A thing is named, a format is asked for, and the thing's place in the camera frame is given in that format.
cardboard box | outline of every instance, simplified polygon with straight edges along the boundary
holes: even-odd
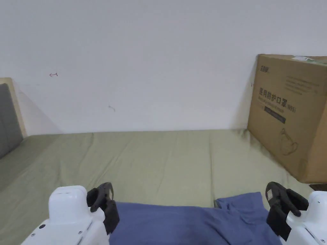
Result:
[[[298,181],[327,183],[327,57],[259,55],[248,130]]]

gray cushion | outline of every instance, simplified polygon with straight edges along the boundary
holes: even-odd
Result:
[[[16,111],[7,84],[0,84],[0,158],[23,140]]]

white wall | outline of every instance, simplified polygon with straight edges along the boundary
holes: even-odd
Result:
[[[256,55],[327,55],[326,9],[326,0],[3,0],[0,77],[14,79],[30,135],[243,128]]]

green mattress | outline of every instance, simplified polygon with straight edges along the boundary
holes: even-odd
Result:
[[[0,244],[19,244],[48,218],[59,186],[110,181],[116,201],[213,207],[276,181],[308,197],[247,130],[30,136],[0,160]]]

printed mask illustration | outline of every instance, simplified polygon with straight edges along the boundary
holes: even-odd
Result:
[[[283,128],[280,133],[280,149],[283,155],[292,154],[298,148],[298,143],[293,142],[292,138],[287,134]]]

